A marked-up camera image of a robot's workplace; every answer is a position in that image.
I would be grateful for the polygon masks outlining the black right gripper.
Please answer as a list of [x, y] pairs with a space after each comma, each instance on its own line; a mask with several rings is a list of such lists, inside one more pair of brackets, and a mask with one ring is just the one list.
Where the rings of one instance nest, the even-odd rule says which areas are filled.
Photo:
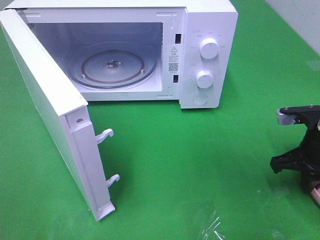
[[300, 184], [305, 193], [320, 188], [320, 106], [283, 107], [276, 111], [279, 125], [304, 124], [307, 127], [299, 147], [271, 158], [274, 173], [282, 170], [300, 172]]

